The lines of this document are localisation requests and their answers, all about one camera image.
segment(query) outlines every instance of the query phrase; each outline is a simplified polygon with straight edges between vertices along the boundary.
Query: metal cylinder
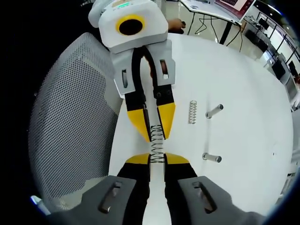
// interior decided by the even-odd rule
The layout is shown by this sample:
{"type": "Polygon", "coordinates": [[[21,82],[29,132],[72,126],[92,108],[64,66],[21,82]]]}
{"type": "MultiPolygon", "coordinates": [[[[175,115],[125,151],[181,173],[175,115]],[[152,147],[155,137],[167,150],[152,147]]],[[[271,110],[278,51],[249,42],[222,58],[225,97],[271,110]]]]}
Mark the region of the metal cylinder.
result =
{"type": "Polygon", "coordinates": [[[222,104],[219,104],[216,108],[207,112],[205,114],[205,116],[207,119],[210,119],[213,115],[217,114],[219,111],[222,111],[223,109],[224,109],[224,106],[222,104]]]}
{"type": "Polygon", "coordinates": [[[208,153],[203,153],[202,158],[204,160],[210,160],[210,161],[217,162],[217,163],[219,163],[219,162],[222,161],[222,157],[220,157],[220,156],[213,156],[213,155],[210,155],[208,153]]]}

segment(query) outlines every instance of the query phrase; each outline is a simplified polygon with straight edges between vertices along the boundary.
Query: mesh chair back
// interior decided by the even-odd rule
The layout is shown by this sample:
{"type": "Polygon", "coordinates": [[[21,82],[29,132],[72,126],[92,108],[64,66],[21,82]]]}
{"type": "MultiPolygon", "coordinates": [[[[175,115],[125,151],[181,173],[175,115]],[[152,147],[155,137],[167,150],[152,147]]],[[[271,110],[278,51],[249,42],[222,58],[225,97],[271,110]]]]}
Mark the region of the mesh chair back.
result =
{"type": "Polygon", "coordinates": [[[89,33],[58,58],[38,93],[29,129],[35,183],[50,212],[68,210],[107,174],[122,103],[109,52],[89,33]]]}

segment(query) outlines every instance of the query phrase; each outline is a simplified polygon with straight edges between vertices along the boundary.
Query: white table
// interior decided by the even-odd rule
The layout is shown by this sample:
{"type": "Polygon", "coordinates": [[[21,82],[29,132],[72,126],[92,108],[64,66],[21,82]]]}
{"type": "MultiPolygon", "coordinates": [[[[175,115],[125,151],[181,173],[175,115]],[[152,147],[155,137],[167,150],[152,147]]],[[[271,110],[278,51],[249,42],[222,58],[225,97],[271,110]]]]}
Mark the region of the white table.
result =
{"type": "Polygon", "coordinates": [[[215,4],[208,4],[208,3],[203,3],[203,2],[195,1],[195,0],[180,0],[180,2],[184,5],[185,8],[187,8],[188,11],[193,13],[192,22],[188,29],[187,35],[189,35],[189,33],[191,31],[192,24],[194,22],[196,13],[203,14],[203,15],[209,15],[209,16],[227,21],[227,25],[224,29],[223,35],[219,42],[222,45],[226,41],[226,38],[230,32],[232,24],[240,25],[240,23],[237,19],[233,18],[231,15],[229,15],[225,11],[221,10],[219,7],[215,6],[215,4]]]}
{"type": "MultiPolygon", "coordinates": [[[[198,176],[207,176],[227,191],[240,209],[266,215],[280,195],[292,157],[293,122],[284,86],[261,64],[234,49],[199,37],[169,34],[168,38],[176,62],[176,110],[164,151],[187,158],[198,176]],[[188,124],[191,100],[198,102],[193,125],[188,124]],[[224,110],[205,118],[218,104],[224,110]],[[222,162],[203,161],[204,152],[221,156],[222,162]]],[[[143,62],[142,83],[150,123],[155,125],[159,122],[149,74],[143,62]]],[[[117,175],[128,158],[145,152],[150,152],[150,144],[129,121],[123,102],[109,174],[117,175]]],[[[152,166],[145,212],[151,222],[144,224],[170,222],[162,173],[161,165],[152,166]]]]}

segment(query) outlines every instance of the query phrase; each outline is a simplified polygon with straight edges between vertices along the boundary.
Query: floor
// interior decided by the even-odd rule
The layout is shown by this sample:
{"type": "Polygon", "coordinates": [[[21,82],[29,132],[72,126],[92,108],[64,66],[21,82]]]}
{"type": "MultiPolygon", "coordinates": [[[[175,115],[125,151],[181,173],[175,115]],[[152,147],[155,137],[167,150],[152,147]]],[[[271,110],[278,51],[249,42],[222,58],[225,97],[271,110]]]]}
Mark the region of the floor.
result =
{"type": "MultiPolygon", "coordinates": [[[[184,21],[186,23],[187,27],[184,29],[184,34],[187,34],[188,29],[192,22],[193,13],[189,12],[180,2],[167,1],[165,8],[166,8],[165,16],[167,19],[180,18],[182,21],[184,21]]],[[[204,31],[202,31],[198,34],[195,34],[197,29],[202,25],[202,23],[199,21],[199,18],[201,18],[201,20],[202,20],[203,15],[201,15],[201,14],[195,15],[194,22],[191,27],[191,31],[190,31],[189,35],[201,37],[204,39],[209,39],[209,40],[216,41],[216,42],[218,41],[218,39],[220,40],[222,37],[223,31],[225,29],[226,22],[223,20],[214,19],[214,18],[212,18],[213,20],[210,21],[210,16],[206,15],[204,24],[207,26],[207,29],[205,29],[204,31]],[[212,22],[213,27],[215,28],[218,39],[215,36],[214,30],[211,26],[211,22],[212,22]]],[[[225,45],[228,44],[238,32],[239,32],[239,28],[237,26],[232,26],[230,33],[225,41],[225,45]]],[[[247,55],[248,57],[250,57],[256,61],[259,61],[260,63],[262,63],[264,65],[265,61],[263,60],[263,57],[262,57],[263,52],[258,47],[256,47],[254,44],[252,44],[249,41],[249,39],[247,39],[244,35],[242,35],[242,39],[243,39],[242,40],[243,42],[242,42],[241,53],[243,53],[244,55],[247,55]]],[[[241,35],[238,34],[238,36],[235,38],[235,40],[232,41],[228,47],[239,51],[240,45],[241,45],[241,35]]]]}

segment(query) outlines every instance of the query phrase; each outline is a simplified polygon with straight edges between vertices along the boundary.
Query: metal spring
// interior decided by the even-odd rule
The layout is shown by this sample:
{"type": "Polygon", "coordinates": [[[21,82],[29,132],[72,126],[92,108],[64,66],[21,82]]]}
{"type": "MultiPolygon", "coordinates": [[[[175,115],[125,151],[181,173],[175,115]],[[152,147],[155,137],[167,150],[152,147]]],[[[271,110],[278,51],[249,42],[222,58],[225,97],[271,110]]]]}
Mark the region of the metal spring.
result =
{"type": "Polygon", "coordinates": [[[191,101],[189,103],[188,123],[195,124],[196,116],[197,116],[197,101],[191,101]]]}
{"type": "Polygon", "coordinates": [[[164,153],[162,151],[163,147],[163,129],[161,125],[151,126],[151,163],[163,163],[165,162],[164,153]]]}

